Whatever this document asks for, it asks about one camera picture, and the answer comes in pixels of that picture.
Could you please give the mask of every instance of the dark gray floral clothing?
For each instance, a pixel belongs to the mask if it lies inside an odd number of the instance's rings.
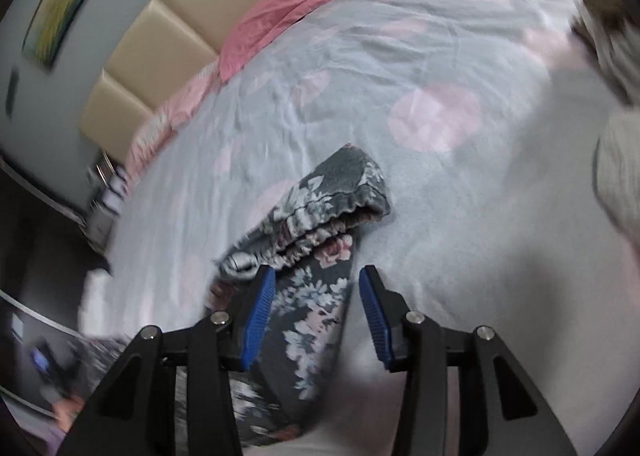
[[[219,263],[209,309],[222,309],[261,264],[278,271],[276,295],[258,361],[231,373],[244,446],[295,438],[305,426],[337,354],[350,294],[354,236],[390,211],[378,165],[348,144],[294,186]],[[89,341],[93,388],[126,340]],[[176,383],[176,443],[186,453],[186,373]]]

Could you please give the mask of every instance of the beige headboard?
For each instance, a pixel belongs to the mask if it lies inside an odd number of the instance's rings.
[[[124,162],[136,129],[215,60],[257,1],[151,0],[104,65],[82,113],[82,133]]]

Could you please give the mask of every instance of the padded headboard cushion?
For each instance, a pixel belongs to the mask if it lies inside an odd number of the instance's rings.
[[[79,128],[118,162],[145,119],[217,58],[258,0],[151,0],[104,65]]]

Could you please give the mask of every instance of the headboard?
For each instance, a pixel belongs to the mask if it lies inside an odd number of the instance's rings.
[[[151,0],[104,65],[79,128],[124,162],[138,127],[213,62],[235,23],[258,0]]]

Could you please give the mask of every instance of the mattress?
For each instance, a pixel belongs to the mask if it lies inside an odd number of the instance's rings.
[[[393,206],[354,266],[440,324],[495,327],[581,455],[640,385],[640,279],[598,206],[618,108],[570,36],[575,0],[334,0],[267,46],[151,165],[109,252],[105,333],[200,318],[216,261],[346,143]],[[357,290],[319,425],[256,454],[390,453],[403,375],[377,362]]]

